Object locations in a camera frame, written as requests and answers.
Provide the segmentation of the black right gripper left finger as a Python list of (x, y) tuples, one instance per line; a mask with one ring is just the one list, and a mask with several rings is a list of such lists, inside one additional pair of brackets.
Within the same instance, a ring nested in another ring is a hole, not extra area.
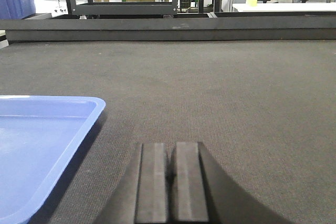
[(163, 143), (138, 143), (99, 222), (168, 223), (166, 164)]

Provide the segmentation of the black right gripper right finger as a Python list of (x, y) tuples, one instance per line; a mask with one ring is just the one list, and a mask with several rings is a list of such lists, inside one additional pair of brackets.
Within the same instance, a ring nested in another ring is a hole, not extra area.
[(235, 182), (201, 143), (177, 143), (172, 155), (173, 223), (288, 223)]

